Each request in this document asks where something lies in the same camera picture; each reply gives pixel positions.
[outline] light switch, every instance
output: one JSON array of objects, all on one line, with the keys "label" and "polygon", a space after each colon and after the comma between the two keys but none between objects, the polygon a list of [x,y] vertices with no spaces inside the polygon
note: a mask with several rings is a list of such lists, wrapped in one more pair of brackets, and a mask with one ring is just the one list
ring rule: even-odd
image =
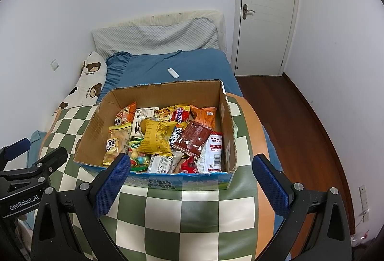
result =
[{"label": "light switch", "polygon": [[57,68],[59,68],[59,63],[57,63],[57,60],[54,59],[52,62],[51,62],[51,67],[53,69],[53,71],[57,70]]}]

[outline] checkered cushion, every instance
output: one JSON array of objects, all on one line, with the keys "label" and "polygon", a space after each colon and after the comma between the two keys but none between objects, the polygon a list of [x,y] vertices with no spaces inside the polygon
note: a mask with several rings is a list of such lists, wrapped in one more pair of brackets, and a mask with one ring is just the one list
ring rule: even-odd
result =
[{"label": "checkered cushion", "polygon": [[[252,173],[252,147],[246,121],[235,98],[228,96],[234,122],[237,171],[227,190],[173,191],[124,185],[109,213],[100,220],[129,260],[255,259],[258,240],[258,188]],[[71,190],[93,176],[76,165],[74,148],[97,104],[64,109],[42,155],[58,146],[68,161],[51,175],[59,191]],[[87,257],[94,258],[80,223],[71,215],[76,235]]]}]

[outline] white remote control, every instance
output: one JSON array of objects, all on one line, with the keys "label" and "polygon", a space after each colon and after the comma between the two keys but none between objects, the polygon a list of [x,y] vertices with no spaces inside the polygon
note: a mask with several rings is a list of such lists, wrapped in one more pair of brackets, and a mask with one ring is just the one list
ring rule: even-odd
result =
[{"label": "white remote control", "polygon": [[176,73],[172,68],[168,68],[167,71],[168,71],[168,73],[171,74],[172,77],[174,77],[174,78],[178,78],[179,77],[179,74]]}]

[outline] door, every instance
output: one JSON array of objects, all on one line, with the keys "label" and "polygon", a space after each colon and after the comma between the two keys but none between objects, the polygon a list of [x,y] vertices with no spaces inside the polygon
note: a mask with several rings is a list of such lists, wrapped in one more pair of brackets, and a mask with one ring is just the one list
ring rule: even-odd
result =
[{"label": "door", "polygon": [[235,75],[278,75],[291,29],[294,0],[242,0]]}]

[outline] screw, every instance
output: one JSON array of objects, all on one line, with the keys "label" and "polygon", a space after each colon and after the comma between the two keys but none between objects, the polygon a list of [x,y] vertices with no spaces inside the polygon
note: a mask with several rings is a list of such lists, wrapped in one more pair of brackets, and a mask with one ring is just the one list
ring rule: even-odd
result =
[{"label": "screw", "polygon": [[303,186],[303,184],[301,184],[301,183],[295,183],[295,184],[293,185],[293,187],[294,187],[296,190],[298,190],[298,191],[302,191],[302,190],[304,189],[304,186]]},{"label": "screw", "polygon": [[333,195],[337,195],[339,193],[339,190],[336,188],[336,187],[331,187],[330,188],[330,192],[333,194]]},{"label": "screw", "polygon": [[88,182],[84,182],[82,184],[80,184],[80,189],[82,191],[86,191],[88,188],[89,188],[90,184]]},{"label": "screw", "polygon": [[53,188],[52,187],[47,187],[45,189],[45,191],[44,191],[44,193],[46,193],[47,195],[52,194],[52,192],[53,192]]}]

